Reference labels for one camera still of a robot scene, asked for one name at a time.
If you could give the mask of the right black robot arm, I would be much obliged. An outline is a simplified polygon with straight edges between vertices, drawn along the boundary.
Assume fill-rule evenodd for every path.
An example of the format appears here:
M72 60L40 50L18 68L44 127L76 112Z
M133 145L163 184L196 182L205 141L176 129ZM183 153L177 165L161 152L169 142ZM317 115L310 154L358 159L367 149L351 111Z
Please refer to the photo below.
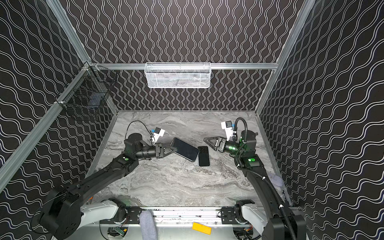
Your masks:
M256 154L257 133L242 131L239 142L228 141L223 137L204 138L214 151L229 153L248 181L252 184L264 210L247 201L237 202L237 221L249 223L254 235L263 240L304 240L306 222L296 215L281 198L272 184L265 166Z

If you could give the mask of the yellow card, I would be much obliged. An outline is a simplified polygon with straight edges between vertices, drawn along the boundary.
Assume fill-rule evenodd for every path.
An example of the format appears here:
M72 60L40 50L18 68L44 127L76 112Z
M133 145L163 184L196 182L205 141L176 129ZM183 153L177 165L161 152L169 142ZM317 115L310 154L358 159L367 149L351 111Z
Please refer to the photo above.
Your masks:
M211 235L212 233L211 227L208 227L199 223L193 223L192 229L206 235Z

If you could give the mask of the black phone screen up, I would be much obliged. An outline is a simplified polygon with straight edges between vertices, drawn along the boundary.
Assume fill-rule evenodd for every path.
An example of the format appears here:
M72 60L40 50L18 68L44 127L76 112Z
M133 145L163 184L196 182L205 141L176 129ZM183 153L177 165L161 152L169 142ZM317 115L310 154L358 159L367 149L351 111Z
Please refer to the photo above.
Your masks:
M199 155L199 149L197 147L194 147L179 138L173 138L171 146L177 149L175 154L190 162L195 162Z

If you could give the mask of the base mounting plate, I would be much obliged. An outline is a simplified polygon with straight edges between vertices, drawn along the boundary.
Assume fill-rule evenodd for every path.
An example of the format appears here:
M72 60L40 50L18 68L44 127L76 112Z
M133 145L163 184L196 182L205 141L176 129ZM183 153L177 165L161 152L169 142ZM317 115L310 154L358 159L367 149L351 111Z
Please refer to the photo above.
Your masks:
M251 225L263 223L266 215L253 204L235 207L222 207L218 213L223 225Z
M143 210L140 207L119 208L116 215L109 220L101 220L101 224L109 225L130 225L140 223L140 214Z

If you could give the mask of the light teal phone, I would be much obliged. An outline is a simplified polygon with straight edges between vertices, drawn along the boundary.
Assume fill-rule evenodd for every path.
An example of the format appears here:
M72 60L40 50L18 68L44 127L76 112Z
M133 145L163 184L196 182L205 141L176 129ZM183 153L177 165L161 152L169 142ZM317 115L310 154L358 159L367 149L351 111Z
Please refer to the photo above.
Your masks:
M209 148L206 146L198 147L199 149L199 166L209 167L210 166L210 155Z

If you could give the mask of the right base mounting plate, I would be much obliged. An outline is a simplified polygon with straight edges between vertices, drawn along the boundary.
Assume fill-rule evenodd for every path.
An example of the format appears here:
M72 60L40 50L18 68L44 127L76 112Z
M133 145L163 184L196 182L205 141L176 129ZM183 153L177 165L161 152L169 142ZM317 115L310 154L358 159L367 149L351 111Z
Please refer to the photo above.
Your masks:
M235 207L222 207L218 213L223 225L251 225L263 223L266 215L253 204Z

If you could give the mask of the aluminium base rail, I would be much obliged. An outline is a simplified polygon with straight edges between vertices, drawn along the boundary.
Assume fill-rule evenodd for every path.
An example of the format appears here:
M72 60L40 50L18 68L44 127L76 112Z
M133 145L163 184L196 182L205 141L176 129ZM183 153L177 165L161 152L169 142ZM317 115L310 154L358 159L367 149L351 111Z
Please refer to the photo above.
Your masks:
M92 204L81 207L80 227L90 225L101 220L112 219L118 209L116 204L106 201L100 204ZM247 225L223 225L218 213L222 207L140 207L143 211L151 211L157 226L161 227L187 227L193 222L213 227L247 226ZM251 224L254 227L264 227L263 223Z

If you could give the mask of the grey cloth on table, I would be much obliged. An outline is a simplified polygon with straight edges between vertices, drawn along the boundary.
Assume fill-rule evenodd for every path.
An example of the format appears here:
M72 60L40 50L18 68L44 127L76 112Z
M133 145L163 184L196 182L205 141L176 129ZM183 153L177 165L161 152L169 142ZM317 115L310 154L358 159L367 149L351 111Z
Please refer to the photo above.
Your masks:
M284 188L283 179L273 173L267 172L270 182L274 186L275 189L282 191Z

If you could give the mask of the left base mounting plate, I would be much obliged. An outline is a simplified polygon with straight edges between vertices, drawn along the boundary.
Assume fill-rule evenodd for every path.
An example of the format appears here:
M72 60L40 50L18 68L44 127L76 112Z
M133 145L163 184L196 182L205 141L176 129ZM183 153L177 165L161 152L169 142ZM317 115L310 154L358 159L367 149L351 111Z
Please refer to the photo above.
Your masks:
M140 214L143 210L140 207L119 208L116 215L109 220L101 220L101 224L109 225L130 225L140 223Z

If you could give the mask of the white mesh basket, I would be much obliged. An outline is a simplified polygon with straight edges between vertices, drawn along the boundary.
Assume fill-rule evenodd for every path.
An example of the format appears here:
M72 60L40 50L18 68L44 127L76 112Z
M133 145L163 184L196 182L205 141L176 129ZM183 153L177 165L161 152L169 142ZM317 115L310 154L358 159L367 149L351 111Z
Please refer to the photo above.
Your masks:
M147 62L144 73L149 88L206 89L211 85L212 67L209 62Z

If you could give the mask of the grey cloth roll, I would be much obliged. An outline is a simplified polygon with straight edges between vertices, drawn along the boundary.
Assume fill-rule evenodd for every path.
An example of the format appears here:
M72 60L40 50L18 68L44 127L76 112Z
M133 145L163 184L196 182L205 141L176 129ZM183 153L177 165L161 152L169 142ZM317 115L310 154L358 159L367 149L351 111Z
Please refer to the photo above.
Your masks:
M158 231L151 211L143 211L139 216L142 239L158 240Z

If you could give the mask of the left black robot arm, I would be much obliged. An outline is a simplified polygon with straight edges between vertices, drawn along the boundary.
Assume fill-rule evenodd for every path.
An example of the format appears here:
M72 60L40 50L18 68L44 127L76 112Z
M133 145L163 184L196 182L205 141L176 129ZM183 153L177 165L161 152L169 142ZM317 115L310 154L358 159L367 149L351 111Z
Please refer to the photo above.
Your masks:
M50 190L37 223L58 240L64 240L88 218L82 206L109 184L132 173L142 159L164 158L178 149L163 143L147 144L141 134L134 133L124 140L125 149L107 166L84 180L66 187Z

